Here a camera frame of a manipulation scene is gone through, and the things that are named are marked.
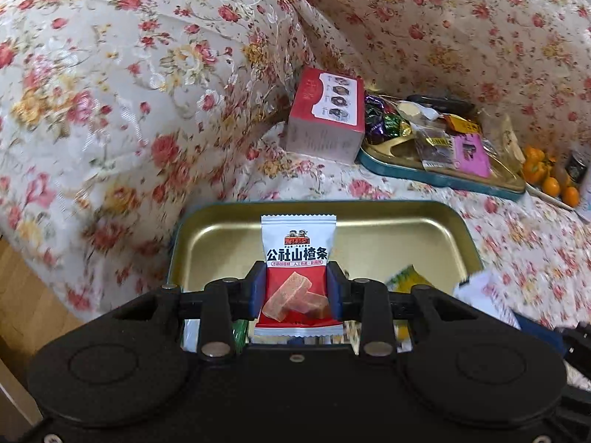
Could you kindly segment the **red white cardboard box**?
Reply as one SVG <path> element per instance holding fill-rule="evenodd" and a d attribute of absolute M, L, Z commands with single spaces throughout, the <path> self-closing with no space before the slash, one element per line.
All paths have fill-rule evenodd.
<path fill-rule="evenodd" d="M 352 164 L 365 137 L 363 80 L 305 68 L 287 120 L 288 152 Z"/>

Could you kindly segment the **purple rabbit thermos bottle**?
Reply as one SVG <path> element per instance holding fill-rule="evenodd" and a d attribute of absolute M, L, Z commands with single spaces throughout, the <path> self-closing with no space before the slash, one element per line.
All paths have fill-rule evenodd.
<path fill-rule="evenodd" d="M 591 222 L 591 168 L 588 168 L 579 187 L 579 204 L 575 208 L 577 215 L 585 222 Z"/>

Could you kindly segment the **tan paper bag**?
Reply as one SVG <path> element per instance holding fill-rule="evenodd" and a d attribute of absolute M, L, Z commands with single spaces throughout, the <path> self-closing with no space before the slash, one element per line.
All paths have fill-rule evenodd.
<path fill-rule="evenodd" d="M 513 173 L 519 173 L 525 156 L 508 114 L 485 113 L 482 123 L 486 139 L 491 143 L 500 161 Z"/>

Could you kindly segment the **white hawthorn strip packet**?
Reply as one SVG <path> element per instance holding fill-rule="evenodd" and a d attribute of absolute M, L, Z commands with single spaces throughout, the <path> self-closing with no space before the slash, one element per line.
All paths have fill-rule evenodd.
<path fill-rule="evenodd" d="M 459 283 L 453 290 L 453 296 L 517 330 L 521 329 L 515 314 L 500 291 L 495 275 L 490 270 L 474 273 L 467 280 Z"/>

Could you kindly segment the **red white hawthorn packet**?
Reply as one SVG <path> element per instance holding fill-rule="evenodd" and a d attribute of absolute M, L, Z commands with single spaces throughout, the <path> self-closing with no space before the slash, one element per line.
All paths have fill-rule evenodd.
<path fill-rule="evenodd" d="M 253 334 L 260 338 L 334 337 L 327 265 L 337 228 L 330 214 L 263 215 L 266 293 Z"/>

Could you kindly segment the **blue tin snack tray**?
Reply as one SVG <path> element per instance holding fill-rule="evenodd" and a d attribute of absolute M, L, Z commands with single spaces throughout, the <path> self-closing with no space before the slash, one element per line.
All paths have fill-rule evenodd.
<path fill-rule="evenodd" d="M 518 173 L 513 173 L 498 158 L 491 143 L 483 135 L 474 109 L 469 115 L 458 116 L 440 113 L 435 109 L 394 98 L 386 94 L 367 93 L 381 96 L 394 103 L 398 113 L 411 124 L 411 137 L 397 138 L 379 145 L 363 140 L 358 160 L 363 167 L 381 176 L 414 180 L 436 187 L 471 191 L 512 201 L 519 200 L 526 190 L 526 183 Z M 489 156 L 491 174 L 488 178 L 463 173 L 455 169 L 438 168 L 425 170 L 415 147 L 414 130 L 418 127 L 438 128 L 452 137 L 459 134 L 477 133 L 481 136 Z"/>

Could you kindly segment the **black starbucks can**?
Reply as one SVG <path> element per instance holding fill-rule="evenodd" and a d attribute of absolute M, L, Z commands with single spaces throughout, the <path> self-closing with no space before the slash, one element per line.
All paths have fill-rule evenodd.
<path fill-rule="evenodd" d="M 565 171 L 575 186 L 579 186 L 583 182 L 588 168 L 589 156 L 587 153 L 579 148 L 571 149 L 565 163 Z"/>

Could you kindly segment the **empty gold square tin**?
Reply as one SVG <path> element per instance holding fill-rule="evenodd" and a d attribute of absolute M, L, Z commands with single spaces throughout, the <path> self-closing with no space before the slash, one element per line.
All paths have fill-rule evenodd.
<path fill-rule="evenodd" d="M 266 214 L 332 214 L 329 256 L 349 278 L 386 282 L 408 266 L 452 293 L 483 264 L 470 232 L 451 207 L 428 200 L 219 203 L 186 216 L 176 233 L 169 283 L 185 292 L 223 277 L 242 278 L 263 259 Z"/>

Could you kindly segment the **mandarin orange front left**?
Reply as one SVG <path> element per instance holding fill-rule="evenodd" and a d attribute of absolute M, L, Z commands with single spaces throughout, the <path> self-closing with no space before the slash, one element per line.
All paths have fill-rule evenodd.
<path fill-rule="evenodd" d="M 552 198 L 558 198 L 561 194 L 559 181 L 555 177 L 547 177 L 542 184 L 542 191 Z"/>

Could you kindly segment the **pale green fruit plate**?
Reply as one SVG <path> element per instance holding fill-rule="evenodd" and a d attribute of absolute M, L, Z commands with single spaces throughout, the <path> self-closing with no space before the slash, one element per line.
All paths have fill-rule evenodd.
<path fill-rule="evenodd" d="M 567 210 L 567 211 L 573 211 L 574 210 L 573 207 L 571 207 L 568 204 L 564 203 L 559 197 L 550 196 L 550 195 L 544 193 L 538 187 L 536 187 L 534 185 L 531 185 L 530 183 L 527 183 L 526 184 L 526 190 L 532 196 L 536 196 L 536 197 L 540 198 L 541 200 L 545 201 L 548 204 L 551 204 L 553 206 L 556 206 L 558 208 L 561 208 L 561 209 L 564 209 L 564 210 Z"/>

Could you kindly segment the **mandarin orange front right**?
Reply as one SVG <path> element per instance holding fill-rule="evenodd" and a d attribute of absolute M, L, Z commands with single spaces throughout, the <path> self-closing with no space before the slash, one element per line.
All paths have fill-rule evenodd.
<path fill-rule="evenodd" d="M 580 194 L 575 186 L 566 186 L 561 193 L 561 198 L 571 208 L 576 208 L 580 202 Z"/>

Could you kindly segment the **pink snack packet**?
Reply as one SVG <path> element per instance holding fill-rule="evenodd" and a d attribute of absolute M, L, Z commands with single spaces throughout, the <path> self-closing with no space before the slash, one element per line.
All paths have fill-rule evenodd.
<path fill-rule="evenodd" d="M 452 137 L 455 168 L 463 173 L 488 178 L 491 174 L 489 156 L 477 133 Z"/>

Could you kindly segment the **dark brown snack packet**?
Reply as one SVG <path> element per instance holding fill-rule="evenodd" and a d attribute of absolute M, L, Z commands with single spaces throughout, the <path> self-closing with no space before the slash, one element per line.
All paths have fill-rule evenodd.
<path fill-rule="evenodd" d="M 455 169 L 454 142 L 451 135 L 438 128 L 418 127 L 414 130 L 415 147 L 425 170 Z"/>

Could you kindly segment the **purple green foil candies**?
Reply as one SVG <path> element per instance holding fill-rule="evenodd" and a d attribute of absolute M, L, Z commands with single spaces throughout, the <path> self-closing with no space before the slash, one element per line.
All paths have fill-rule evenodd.
<path fill-rule="evenodd" d="M 379 145 L 412 134 L 411 124 L 393 102 L 373 94 L 365 96 L 365 137 L 369 144 Z"/>

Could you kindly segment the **black remote control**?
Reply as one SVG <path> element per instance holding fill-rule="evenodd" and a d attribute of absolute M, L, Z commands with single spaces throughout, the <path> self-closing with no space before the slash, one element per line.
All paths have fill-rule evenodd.
<path fill-rule="evenodd" d="M 431 107 L 440 113 L 450 113 L 458 116 L 469 115 L 475 109 L 473 103 L 451 97 L 412 94 L 407 96 L 406 100 Z"/>

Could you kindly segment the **yellow green tea packet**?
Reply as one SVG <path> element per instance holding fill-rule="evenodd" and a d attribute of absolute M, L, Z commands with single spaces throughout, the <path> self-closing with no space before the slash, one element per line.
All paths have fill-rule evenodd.
<path fill-rule="evenodd" d="M 386 282 L 386 286 L 390 291 L 400 293 L 410 293 L 411 289 L 416 285 L 432 287 L 432 284 L 413 265 L 401 269 L 399 273 Z"/>

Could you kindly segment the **floral sofa cover cloth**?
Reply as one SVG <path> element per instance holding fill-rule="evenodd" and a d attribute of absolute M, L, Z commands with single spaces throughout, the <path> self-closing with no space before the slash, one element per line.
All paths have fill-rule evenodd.
<path fill-rule="evenodd" d="M 280 148 L 301 68 L 447 93 L 522 144 L 590 141 L 585 0 L 1 0 L 1 231 L 77 317 L 160 283 L 182 213 L 217 200 L 433 199 L 510 304 L 590 317 L 590 228 Z"/>

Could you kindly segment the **green candy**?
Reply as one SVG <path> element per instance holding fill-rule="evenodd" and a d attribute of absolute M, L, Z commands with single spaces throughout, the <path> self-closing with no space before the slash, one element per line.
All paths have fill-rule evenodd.
<path fill-rule="evenodd" d="M 237 352 L 242 352 L 247 336 L 249 336 L 249 320 L 239 319 L 232 323 L 232 337 Z"/>

